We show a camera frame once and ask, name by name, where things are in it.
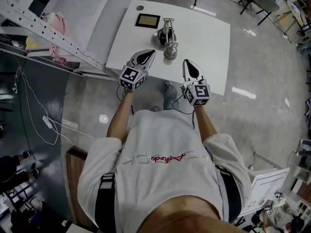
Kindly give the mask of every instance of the backpack strap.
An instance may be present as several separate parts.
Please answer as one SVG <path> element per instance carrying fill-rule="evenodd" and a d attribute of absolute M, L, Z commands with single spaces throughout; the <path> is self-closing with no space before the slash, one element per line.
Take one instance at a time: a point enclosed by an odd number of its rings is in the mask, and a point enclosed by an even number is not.
<path fill-rule="evenodd" d="M 223 199 L 224 221 L 233 223 L 242 210 L 241 195 L 232 174 L 220 166 L 215 167 Z"/>
<path fill-rule="evenodd" d="M 101 231 L 116 233 L 115 223 L 115 174 L 101 178 L 95 205 L 95 222 Z"/>

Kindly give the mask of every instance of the black strap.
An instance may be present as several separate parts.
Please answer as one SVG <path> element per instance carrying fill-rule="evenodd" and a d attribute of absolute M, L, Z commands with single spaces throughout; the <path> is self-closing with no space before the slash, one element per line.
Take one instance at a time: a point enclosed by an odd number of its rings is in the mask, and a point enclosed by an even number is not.
<path fill-rule="evenodd" d="M 116 233 L 114 174 L 102 176 L 96 198 L 95 221 L 102 232 Z"/>
<path fill-rule="evenodd" d="M 232 174 L 220 166 L 216 166 L 220 170 L 220 174 L 225 183 L 225 189 L 228 197 L 229 207 L 229 223 L 233 223 L 241 213 L 242 201 L 238 186 Z"/>

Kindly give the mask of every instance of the gray tiled floor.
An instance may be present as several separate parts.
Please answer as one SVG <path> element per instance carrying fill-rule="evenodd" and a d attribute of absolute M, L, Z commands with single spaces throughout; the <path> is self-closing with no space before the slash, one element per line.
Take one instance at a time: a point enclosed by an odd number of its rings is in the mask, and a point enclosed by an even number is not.
<path fill-rule="evenodd" d="M 253 6 L 253 10 L 246 10 L 240 16 L 242 7 L 238 1 L 197 2 L 202 13 L 210 11 L 231 25 L 225 95 L 213 95 L 206 111 L 219 132 L 232 135 L 246 165 L 253 162 L 253 152 L 257 151 L 286 166 L 298 140 L 307 135 L 304 101 L 308 97 L 308 88 L 304 82 L 308 62 L 295 51 L 294 42 L 283 38 L 282 31 L 272 24 L 270 20 L 275 21 L 275 15 L 257 26 L 264 15 L 256 15 L 259 9 Z M 190 8 L 194 0 L 160 2 Z M 284 0 L 277 2 L 280 11 L 288 10 Z M 297 39 L 296 30 L 295 25 L 289 31 L 293 39 Z M 99 115 L 105 114 L 109 120 L 112 118 L 119 104 L 117 87 L 118 84 L 112 81 L 70 76 L 63 120 L 77 123 L 79 130 L 93 137 L 105 136 L 108 124 L 101 124 Z M 163 81 L 150 78 L 136 92 L 134 110 L 161 105 L 162 88 Z M 290 101 L 290 107 L 285 104 L 285 99 Z M 191 112 L 185 101 L 181 102 L 181 108 Z M 87 151 L 92 139 L 74 132 L 63 132 L 73 138 L 75 145 Z M 292 155 L 289 166 L 294 167 L 298 162 L 299 159 Z M 256 168 L 263 168 L 262 163 L 256 162 Z"/>

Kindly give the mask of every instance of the floor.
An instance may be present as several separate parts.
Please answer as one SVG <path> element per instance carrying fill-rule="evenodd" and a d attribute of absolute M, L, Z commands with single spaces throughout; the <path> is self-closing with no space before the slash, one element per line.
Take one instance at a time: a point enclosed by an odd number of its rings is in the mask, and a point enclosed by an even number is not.
<path fill-rule="evenodd" d="M 46 106 L 54 120 L 61 121 L 64 94 L 69 75 L 52 67 L 47 67 L 32 61 L 24 61 L 18 58 L 29 85 L 36 93 L 40 102 Z M 7 53 L 0 53 L 0 71 L 16 72 L 18 67 L 16 58 Z M 55 145 L 48 145 L 36 134 L 28 111 L 24 82 L 20 81 L 18 91 L 20 92 L 21 110 L 25 122 L 25 128 L 29 144 L 37 159 L 36 166 L 40 171 L 38 180 L 31 180 L 31 188 L 27 189 L 28 195 L 35 194 L 37 200 L 43 200 L 64 218 L 72 220 L 69 204 L 64 186 L 64 175 L 61 162 L 60 137 Z M 23 129 L 22 118 L 19 107 L 18 95 L 12 90 L 14 86 L 14 75 L 0 75 L 0 100 L 7 104 L 1 104 L 1 108 L 11 109 L 11 112 L 0 112 L 0 120 L 4 126 L 3 138 L 0 140 L 0 156 L 22 154 L 28 150 L 27 140 Z M 28 89 L 30 110 L 34 124 L 48 142 L 54 142 L 56 134 L 48 129 L 42 121 L 44 110 L 37 104 L 35 97 Z M 29 170 L 34 160 L 27 158 L 18 167 L 18 171 Z"/>
<path fill-rule="evenodd" d="M 194 0 L 150 0 L 191 8 Z M 289 39 L 283 32 L 292 18 L 274 25 L 276 14 L 264 21 L 259 9 L 246 10 L 241 16 L 239 0 L 198 0 L 196 11 L 216 17 L 231 25 L 231 46 L 225 95 L 213 95 L 205 109 L 220 133 L 230 134 L 246 166 L 255 163 L 255 169 L 265 168 L 253 160 L 256 151 L 281 166 L 287 166 L 291 151 L 300 138 L 307 136 L 304 117 L 308 87 L 305 85 L 308 61 L 295 51 L 297 26 L 289 30 Z M 284 0 L 277 0 L 279 12 L 288 11 Z M 134 111 L 161 106 L 163 81 L 149 78 L 135 93 Z M 70 76 L 64 102 L 63 123 L 93 137 L 105 137 L 109 122 L 119 101 L 118 84 L 94 78 Z M 191 112 L 188 102 L 181 102 L 184 112 Z M 99 122 L 99 116 L 108 116 L 109 122 Z M 81 149 L 88 151 L 92 139 L 67 129 L 63 133 Z M 64 140 L 63 152 L 70 143 Z M 292 154 L 288 166 L 293 171 L 299 159 Z"/>

